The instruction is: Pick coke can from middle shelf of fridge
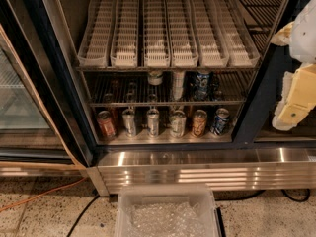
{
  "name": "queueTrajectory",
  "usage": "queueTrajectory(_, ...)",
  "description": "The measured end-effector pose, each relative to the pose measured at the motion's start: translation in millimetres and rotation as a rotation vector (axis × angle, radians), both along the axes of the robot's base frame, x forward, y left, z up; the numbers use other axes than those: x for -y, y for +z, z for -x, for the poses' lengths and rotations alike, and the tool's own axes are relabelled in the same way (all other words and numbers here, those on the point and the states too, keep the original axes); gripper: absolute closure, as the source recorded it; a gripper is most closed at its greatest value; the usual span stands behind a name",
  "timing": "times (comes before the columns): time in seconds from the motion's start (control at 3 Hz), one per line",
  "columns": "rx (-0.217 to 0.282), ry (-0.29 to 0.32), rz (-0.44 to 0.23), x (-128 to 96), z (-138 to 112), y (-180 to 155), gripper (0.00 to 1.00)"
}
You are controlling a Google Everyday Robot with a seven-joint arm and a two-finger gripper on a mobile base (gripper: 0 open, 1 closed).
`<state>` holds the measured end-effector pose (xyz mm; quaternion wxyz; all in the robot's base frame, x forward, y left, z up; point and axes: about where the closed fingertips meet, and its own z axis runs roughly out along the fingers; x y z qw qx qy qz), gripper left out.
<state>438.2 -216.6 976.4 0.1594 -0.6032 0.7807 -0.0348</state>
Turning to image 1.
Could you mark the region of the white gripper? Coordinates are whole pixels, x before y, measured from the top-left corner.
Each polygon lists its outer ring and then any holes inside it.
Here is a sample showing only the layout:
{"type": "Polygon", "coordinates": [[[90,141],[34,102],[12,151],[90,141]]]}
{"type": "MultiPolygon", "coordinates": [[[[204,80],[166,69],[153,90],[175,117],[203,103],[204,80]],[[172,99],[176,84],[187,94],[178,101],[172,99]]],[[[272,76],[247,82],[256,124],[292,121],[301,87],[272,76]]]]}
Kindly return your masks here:
{"type": "MultiPolygon", "coordinates": [[[[271,43],[286,46],[290,43],[293,22],[286,24],[271,38],[271,43]]],[[[273,128],[289,131],[303,121],[316,107],[316,64],[303,64],[294,74],[285,71],[281,100],[272,120],[273,128]]]]}

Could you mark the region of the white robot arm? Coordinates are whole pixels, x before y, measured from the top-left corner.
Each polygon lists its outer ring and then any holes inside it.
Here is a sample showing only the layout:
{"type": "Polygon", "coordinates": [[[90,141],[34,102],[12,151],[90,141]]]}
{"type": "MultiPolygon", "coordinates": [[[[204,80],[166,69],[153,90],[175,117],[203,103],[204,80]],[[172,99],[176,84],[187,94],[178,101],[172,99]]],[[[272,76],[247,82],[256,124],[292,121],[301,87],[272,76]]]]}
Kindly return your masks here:
{"type": "Polygon", "coordinates": [[[271,43],[288,45],[290,57],[301,63],[293,73],[284,73],[272,121],[273,128],[289,131],[316,107],[316,0],[310,0],[294,21],[274,34],[271,43]]]}

